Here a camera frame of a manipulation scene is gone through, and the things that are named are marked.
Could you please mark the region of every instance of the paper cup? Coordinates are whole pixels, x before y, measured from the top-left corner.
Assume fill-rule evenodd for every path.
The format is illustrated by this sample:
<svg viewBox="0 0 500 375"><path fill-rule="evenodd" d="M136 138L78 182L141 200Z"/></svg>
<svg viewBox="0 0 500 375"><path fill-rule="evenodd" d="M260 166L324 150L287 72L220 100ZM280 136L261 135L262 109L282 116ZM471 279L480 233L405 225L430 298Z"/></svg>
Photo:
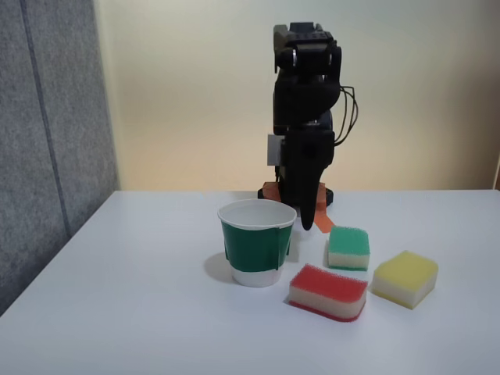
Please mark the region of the paper cup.
<svg viewBox="0 0 500 375"><path fill-rule="evenodd" d="M233 278L247 287L267 287L280 279L296 211L267 199L245 199L219 209L226 259Z"/></svg>

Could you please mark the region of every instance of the white table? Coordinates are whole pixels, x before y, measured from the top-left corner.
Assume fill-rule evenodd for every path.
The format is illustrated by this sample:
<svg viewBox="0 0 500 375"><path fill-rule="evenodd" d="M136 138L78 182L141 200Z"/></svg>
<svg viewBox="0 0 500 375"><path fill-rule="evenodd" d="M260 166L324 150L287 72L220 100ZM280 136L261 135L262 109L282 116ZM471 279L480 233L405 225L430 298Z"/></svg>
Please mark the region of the white table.
<svg viewBox="0 0 500 375"><path fill-rule="evenodd" d="M295 224L277 284L231 280L216 210L252 196L113 194L0 317L0 373L499 373L500 192L337 193L330 218L370 235L357 277L402 250L440 266L415 310L369 294L354 323L286 303L300 268L323 265L316 227Z"/></svg>

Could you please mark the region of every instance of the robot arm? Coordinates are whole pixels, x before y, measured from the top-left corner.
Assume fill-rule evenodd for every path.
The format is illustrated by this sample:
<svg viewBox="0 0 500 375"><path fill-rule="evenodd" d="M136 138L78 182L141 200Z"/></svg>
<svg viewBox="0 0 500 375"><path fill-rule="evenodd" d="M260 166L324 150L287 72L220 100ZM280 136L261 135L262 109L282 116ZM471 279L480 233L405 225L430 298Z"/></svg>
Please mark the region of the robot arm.
<svg viewBox="0 0 500 375"><path fill-rule="evenodd" d="M274 27L273 132L280 140L276 175L281 201L297 206L302 226L314 222L323 171L334 158L330 109L343 91L341 48L313 23Z"/></svg>

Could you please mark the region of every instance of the cable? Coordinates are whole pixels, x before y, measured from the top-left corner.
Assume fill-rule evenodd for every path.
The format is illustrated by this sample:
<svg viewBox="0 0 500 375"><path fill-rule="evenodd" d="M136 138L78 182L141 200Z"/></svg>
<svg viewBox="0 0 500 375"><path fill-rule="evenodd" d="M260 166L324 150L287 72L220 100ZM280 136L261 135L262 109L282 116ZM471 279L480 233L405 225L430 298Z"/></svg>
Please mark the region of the cable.
<svg viewBox="0 0 500 375"><path fill-rule="evenodd" d="M338 134L338 136L335 138L334 142L337 142L339 139L341 139L342 133L344 133L344 125L345 125L345 119L347 117L347 95L345 94L345 91L341 89L342 92L344 92L344 119L342 120L342 128L341 132Z"/></svg>
<svg viewBox="0 0 500 375"><path fill-rule="evenodd" d="M344 119L342 120L342 128L341 132L338 135L338 137L334 141L335 146L340 146L344 141L347 139L349 134L351 133L352 128L356 124L356 121L358 120L358 114L359 114L359 108L358 108L358 102L355 99L355 89L352 86L341 86L341 91L344 93L344 98L345 98L345 111L344 111ZM345 119L347 116L347 95L352 99L352 110L351 110L351 119L349 121L349 126L347 130L347 134L344 137L341 137L343 132L344 132L344 126L345 126Z"/></svg>

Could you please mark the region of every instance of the gray fabric panel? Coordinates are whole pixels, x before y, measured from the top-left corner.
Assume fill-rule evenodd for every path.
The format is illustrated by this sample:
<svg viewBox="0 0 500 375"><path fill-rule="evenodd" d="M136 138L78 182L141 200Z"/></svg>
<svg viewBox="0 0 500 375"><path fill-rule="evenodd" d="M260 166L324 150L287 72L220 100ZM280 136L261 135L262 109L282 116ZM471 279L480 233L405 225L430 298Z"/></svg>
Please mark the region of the gray fabric panel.
<svg viewBox="0 0 500 375"><path fill-rule="evenodd" d="M19 0L0 1L0 315L68 240Z"/></svg>
<svg viewBox="0 0 500 375"><path fill-rule="evenodd" d="M27 0L62 197L75 234L118 188L92 0Z"/></svg>

